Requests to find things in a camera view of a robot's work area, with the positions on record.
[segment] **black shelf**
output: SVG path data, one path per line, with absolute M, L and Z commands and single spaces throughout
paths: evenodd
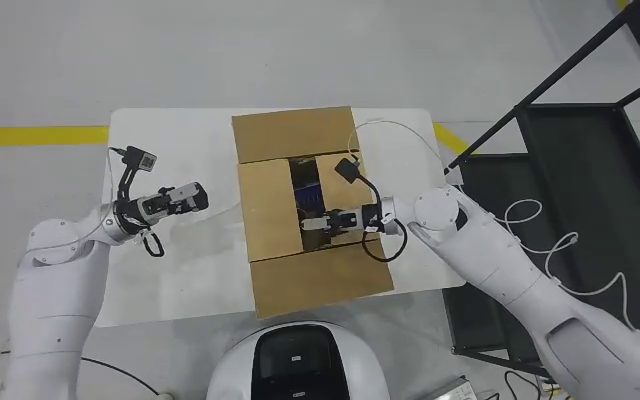
M 615 104 L 534 104 L 518 124 L 544 201 L 564 232 L 577 231 L 566 250 L 576 290 L 593 291 L 618 272 L 627 277 L 629 304 L 640 304 L 640 143 L 624 108 Z M 620 290 L 583 298 L 622 319 Z M 640 322 L 640 308 L 629 309 Z
M 488 211 L 502 217 L 516 200 L 533 198 L 545 208 L 541 215 L 513 231 L 528 247 L 549 249 L 564 234 L 577 231 L 578 244 L 553 256 L 551 267 L 568 287 L 592 291 L 624 272 L 628 313 L 640 324 L 640 143 L 624 107 L 640 98 L 640 88 L 617 103 L 534 104 L 620 28 L 634 35 L 640 24 L 640 1 L 634 1 L 525 96 L 478 140 L 445 168 L 459 166 L 464 190 Z M 527 154 L 472 156 L 482 144 L 516 119 Z M 531 215 L 525 206 L 512 219 Z M 544 268 L 544 256 L 532 255 Z M 465 285 L 446 289 L 455 354 L 548 376 L 522 325 L 499 303 Z M 622 318 L 620 290 L 581 298 Z M 505 349 L 508 359 L 483 354 Z

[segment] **black cable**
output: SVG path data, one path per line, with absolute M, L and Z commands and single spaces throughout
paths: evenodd
M 7 351 L 0 352 L 0 355 L 5 355 L 5 354 L 11 354 L 11 351 L 7 350 Z M 149 389 L 151 391 L 151 393 L 153 393 L 154 395 L 158 396 L 160 394 L 160 393 L 158 393 L 157 390 L 152 388 L 145 381 L 143 381 L 142 379 L 140 379 L 137 376 L 133 375 L 132 373 L 123 370 L 122 368 L 118 368 L 118 367 L 116 367 L 114 365 L 108 364 L 108 363 L 103 362 L 103 361 L 94 360 L 93 358 L 81 357 L 81 359 L 82 359 L 82 361 L 86 361 L 86 362 L 90 362 L 90 363 L 93 363 L 93 364 L 101 365 L 103 367 L 106 367 L 106 368 L 112 369 L 112 370 L 114 370 L 116 372 L 119 372 L 119 373 L 121 373 L 123 375 L 126 375 L 129 378 L 131 378 L 131 379 L 135 380 L 136 382 L 138 382 L 139 384 L 141 384 L 142 386 L 144 386 L 147 389 Z
M 151 257 L 163 257 L 164 247 L 162 247 L 162 243 L 160 243 L 160 238 L 158 237 L 158 235 L 155 234 L 155 232 L 151 232 L 151 237 L 153 237 L 153 240 L 156 241 L 156 245 L 158 246 L 158 252 L 154 253 L 153 250 L 151 250 L 151 246 L 149 246 L 149 241 L 147 240 L 146 236 L 142 238 L 142 242 L 144 243 L 144 248 L 147 250 L 147 253 L 149 253 Z
M 360 175 L 357 179 L 360 179 L 362 183 L 369 186 L 371 190 L 373 190 L 373 194 L 376 195 L 376 205 L 378 206 L 378 219 L 382 219 L 382 198 L 380 197 L 380 192 L 378 192 L 378 189 L 375 187 L 375 185 L 364 176 Z
M 520 375 L 519 373 L 517 373 L 515 371 L 506 371 L 504 373 L 504 381 L 506 382 L 507 387 L 509 388 L 509 391 L 511 392 L 511 395 L 513 396 L 514 400 L 518 400 L 518 396 L 516 396 L 516 392 L 513 391 L 513 388 L 511 387 L 511 384 L 509 383 L 509 379 L 508 379 L 509 375 L 515 375 L 518 378 L 520 378 L 523 381 L 525 381 L 528 384 L 530 384 L 531 386 L 533 386 L 536 389 L 536 392 L 538 392 L 537 400 L 540 400 L 542 398 L 542 392 L 540 391 L 540 388 L 538 387 L 538 385 L 536 385 L 535 383 L 531 382 L 530 380 L 528 380 L 527 378 L 525 378 L 524 376 Z
M 373 183 L 371 183 L 367 178 L 365 178 L 362 175 L 359 175 L 357 179 L 360 179 L 360 181 L 362 181 L 362 183 L 364 183 L 365 185 L 369 186 L 369 188 L 371 188 L 371 190 L 373 190 L 373 194 L 376 196 L 376 214 L 378 217 L 378 221 L 376 221 L 380 226 L 378 226 L 378 228 L 382 227 L 382 199 L 380 197 L 380 192 L 378 192 L 378 188 L 375 187 L 375 185 Z M 393 221 L 398 224 L 398 226 L 400 227 L 400 229 L 402 230 L 402 233 L 404 235 L 404 237 L 402 238 L 402 245 L 400 246 L 400 249 L 398 249 L 398 251 L 396 252 L 396 254 L 394 254 L 393 256 L 389 257 L 389 258 L 382 258 L 382 257 L 378 257 L 375 254 L 373 254 L 369 248 L 367 248 L 367 230 L 365 229 L 362 232 L 362 240 L 360 241 L 360 244 L 362 245 L 362 249 L 364 250 L 364 252 L 371 258 L 373 258 L 376 261 L 380 261 L 380 262 L 390 262 L 395 260 L 396 258 L 400 257 L 400 254 L 402 254 L 402 252 L 404 251 L 405 247 L 407 247 L 407 241 L 409 240 L 409 236 L 407 235 L 407 228 L 404 227 L 404 225 L 402 224 L 402 222 L 400 222 L 400 220 L 398 220 L 397 218 L 394 218 Z
M 400 257 L 400 254 L 402 254 L 402 252 L 404 251 L 404 248 L 407 247 L 407 241 L 409 240 L 409 235 L 407 235 L 407 228 L 405 228 L 404 225 L 402 224 L 402 222 L 400 222 L 400 220 L 398 220 L 397 218 L 394 218 L 393 222 L 398 224 L 398 226 L 400 227 L 400 230 L 402 230 L 402 234 L 403 234 L 404 237 L 402 238 L 402 245 L 400 246 L 400 249 L 398 249 L 396 254 L 394 254 L 393 256 L 391 256 L 389 258 L 381 258 L 381 257 L 378 257 L 375 254 L 373 254 L 367 248 L 367 231 L 365 230 L 365 231 L 362 232 L 362 241 L 360 242 L 360 244 L 362 244 L 362 249 L 364 250 L 365 253 L 367 253 L 367 255 L 369 257 L 373 258 L 376 261 L 391 262 L 391 261 L 395 260 L 396 258 Z

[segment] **white plastic casing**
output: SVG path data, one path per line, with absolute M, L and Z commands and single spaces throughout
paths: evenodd
M 258 339 L 274 329 L 294 325 L 318 325 L 331 331 L 349 387 L 351 400 L 389 400 L 382 367 L 371 347 L 346 329 L 325 322 L 294 322 L 254 333 L 222 358 L 209 382 L 207 400 L 250 400 L 251 372 Z

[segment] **white cable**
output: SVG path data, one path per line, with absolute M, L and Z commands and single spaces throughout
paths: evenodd
M 109 188 L 109 207 L 107 207 L 107 211 L 105 212 L 104 216 L 100 219 L 100 223 L 98 223 L 98 225 L 96 225 L 96 227 L 93 228 L 89 233 L 87 233 L 83 237 L 81 237 L 79 239 L 76 239 L 74 241 L 71 241 L 71 242 L 68 242 L 68 243 L 56 244 L 56 245 L 53 245 L 53 246 L 43 246 L 43 247 L 35 247 L 33 249 L 29 249 L 29 250 L 25 251 L 22 254 L 22 256 L 20 257 L 18 262 L 22 261 L 22 259 L 27 254 L 32 253 L 34 251 L 57 249 L 59 247 L 65 247 L 65 246 L 70 246 L 72 244 L 79 243 L 79 242 L 85 240 L 86 238 L 88 238 L 89 236 L 93 235 L 93 233 L 95 231 L 100 229 L 100 227 L 102 226 L 104 221 L 107 219 L 107 217 L 111 213 L 111 209 L 113 208 L 113 171 L 111 169 L 111 158 L 109 157 L 109 155 L 110 155 L 109 151 L 110 151 L 110 148 L 107 149 L 107 167 L 109 169 L 109 184 L 110 184 L 110 188 Z
M 518 204 L 523 204 L 523 203 L 535 203 L 538 205 L 538 210 L 531 216 L 520 219 L 520 220 L 510 220 L 509 219 L 509 212 L 513 209 L 513 207 L 517 206 Z M 560 279 L 555 276 L 552 275 L 551 272 L 549 271 L 549 261 L 551 260 L 551 256 L 553 256 L 554 253 L 561 251 L 563 249 L 566 249 L 567 247 L 576 244 L 578 242 L 578 238 L 579 238 L 579 234 L 578 232 L 569 232 L 566 235 L 564 235 L 563 237 L 560 238 L 560 240 L 558 240 L 556 242 L 556 244 L 553 245 L 553 247 L 549 250 L 532 250 L 530 248 L 528 248 L 527 246 L 525 246 L 524 244 L 522 244 L 522 242 L 520 241 L 520 239 L 518 239 L 518 237 L 516 235 L 513 234 L 513 231 L 511 230 L 511 226 L 510 224 L 520 224 L 523 222 L 527 222 L 527 221 L 531 221 L 532 219 L 534 219 L 535 217 L 537 217 L 538 215 L 540 215 L 540 213 L 542 212 L 542 203 L 539 202 L 538 200 L 534 200 L 534 199 L 523 199 L 523 200 L 518 200 L 514 203 L 512 203 L 509 207 L 507 207 L 507 209 L 504 212 L 504 219 L 500 219 L 497 217 L 494 217 L 496 221 L 502 222 L 505 224 L 505 226 L 507 227 L 507 230 L 509 231 L 509 233 L 515 237 L 518 240 L 518 243 L 520 244 L 520 246 L 530 252 L 530 253 L 534 253 L 534 254 L 546 254 L 546 258 L 544 260 L 544 271 L 547 274 L 547 276 L 549 277 L 549 279 L 555 280 L 558 282 L 558 285 L 560 286 L 560 288 L 562 288 L 565 292 L 573 294 L 575 296 L 595 296 L 601 293 L 606 292 L 607 290 L 609 290 L 609 288 L 611 288 L 617 281 L 618 279 L 620 279 L 622 281 L 622 315 L 624 318 L 624 322 L 627 324 L 627 326 L 629 327 L 629 329 L 631 329 L 632 331 L 635 331 L 636 328 L 633 326 L 633 324 L 631 323 L 631 320 L 629 319 L 629 315 L 627 313 L 627 306 L 628 306 L 628 294 L 627 294 L 627 279 L 625 277 L 625 275 L 622 272 L 618 272 L 611 281 L 609 281 L 609 283 L 607 283 L 606 285 L 604 285 L 602 288 L 598 289 L 598 290 L 594 290 L 593 292 L 576 292 L 575 290 L 571 290 L 568 287 L 566 287 L 561 281 Z
M 427 140 L 425 138 L 423 138 L 418 132 L 416 132 L 413 128 L 410 128 L 409 126 L 403 124 L 402 122 L 396 122 L 396 121 L 391 121 L 391 120 L 386 120 L 386 119 L 370 119 L 367 120 L 359 125 L 357 125 L 355 127 L 354 130 L 351 131 L 351 133 L 349 134 L 349 140 L 347 141 L 347 151 L 349 152 L 349 155 L 352 157 L 355 157 L 353 155 L 353 151 L 351 149 L 351 140 L 353 138 L 353 135 L 356 134 L 358 132 L 358 129 L 362 128 L 365 125 L 372 125 L 372 124 L 394 124 L 394 125 L 398 125 L 401 126 L 411 132 L 413 132 L 414 135 L 416 135 L 418 138 L 420 138 L 420 140 L 422 140 L 422 142 L 429 148 L 429 150 L 431 150 L 431 152 L 433 153 L 433 155 L 436 156 L 436 158 L 438 160 L 440 160 L 440 163 L 442 163 L 442 160 L 440 159 L 440 155 L 438 154 L 437 151 L 435 151 L 433 149 L 433 147 L 431 147 L 431 145 L 429 144 L 429 142 L 427 142 Z

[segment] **coiled white cable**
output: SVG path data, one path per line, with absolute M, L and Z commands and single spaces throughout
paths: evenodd
M 510 220 L 509 219 L 509 212 L 511 212 L 511 210 L 519 205 L 519 204 L 524 204 L 524 203 L 534 203 L 538 205 L 538 210 L 532 214 L 529 217 L 520 219 L 520 220 Z M 527 221 L 531 221 L 532 219 L 534 219 L 535 217 L 537 217 L 538 215 L 540 215 L 540 213 L 542 212 L 542 203 L 539 202 L 538 200 L 535 199 L 523 199 L 523 200 L 518 200 L 514 203 L 512 203 L 509 207 L 507 207 L 507 209 L 504 212 L 504 219 L 500 219 L 497 217 L 494 217 L 496 221 L 498 222 L 502 222 L 503 224 L 505 224 L 507 230 L 509 231 L 509 233 L 516 238 L 516 240 L 518 240 L 518 243 L 520 244 L 520 246 L 525 250 L 528 251 L 530 253 L 533 254 L 546 254 L 547 256 L 545 257 L 544 260 L 544 271 L 547 274 L 547 276 L 556 281 L 558 283 L 558 285 L 567 293 L 570 293 L 574 296 L 595 296 L 601 293 L 606 292 L 607 290 L 609 290 L 609 288 L 611 288 L 619 279 L 622 281 L 622 316 L 624 318 L 624 322 L 627 324 L 627 326 L 629 327 L 629 329 L 631 329 L 632 331 L 635 331 L 636 328 L 633 326 L 633 324 L 631 323 L 631 320 L 629 319 L 629 315 L 627 313 L 627 307 L 628 307 L 628 294 L 627 294 L 627 279 L 624 275 L 624 273 L 622 272 L 618 272 L 613 279 L 611 279 L 611 281 L 609 281 L 609 283 L 607 283 L 606 285 L 604 285 L 602 288 L 598 289 L 598 290 L 594 290 L 592 292 L 577 292 L 575 290 L 569 289 L 568 287 L 566 287 L 562 281 L 560 281 L 560 279 L 553 275 L 551 273 L 551 271 L 549 270 L 549 261 L 551 260 L 551 256 L 553 256 L 554 253 L 561 251 L 563 249 L 566 249 L 567 247 L 576 244 L 578 242 L 578 237 L 579 234 L 578 232 L 569 232 L 566 235 L 564 235 L 563 237 L 560 238 L 560 240 L 558 240 L 556 242 L 556 244 L 553 245 L 553 247 L 549 250 L 532 250 L 530 248 L 528 248 L 527 246 L 525 246 L 524 244 L 522 244 L 522 242 L 520 241 L 520 239 L 513 234 L 513 231 L 511 230 L 511 224 L 520 224 L 523 222 L 527 222 Z
M 393 124 L 393 125 L 398 125 L 401 126 L 405 129 L 407 129 L 408 131 L 411 131 L 414 135 L 416 135 L 420 140 L 422 140 L 422 142 L 429 148 L 429 150 L 431 150 L 431 152 L 433 153 L 434 156 L 436 156 L 436 158 L 438 160 L 440 160 L 440 163 L 442 163 L 442 159 L 440 159 L 440 155 L 438 154 L 437 151 L 435 151 L 433 149 L 433 147 L 431 147 L 431 145 L 429 144 L 429 142 L 427 142 L 427 139 L 425 139 L 424 137 L 422 137 L 422 135 L 420 135 L 418 132 L 416 132 L 415 129 L 403 124 L 402 122 L 397 122 L 397 121 L 392 121 L 392 120 L 387 120 L 387 119 L 368 119 L 365 122 L 357 125 L 355 127 L 354 130 L 351 131 L 351 133 L 349 134 L 349 140 L 347 140 L 347 151 L 349 152 L 349 155 L 353 158 L 357 158 L 354 154 L 353 151 L 351 149 L 351 141 L 353 140 L 353 135 L 358 133 L 358 129 L 362 128 L 365 125 L 373 125 L 373 124 Z

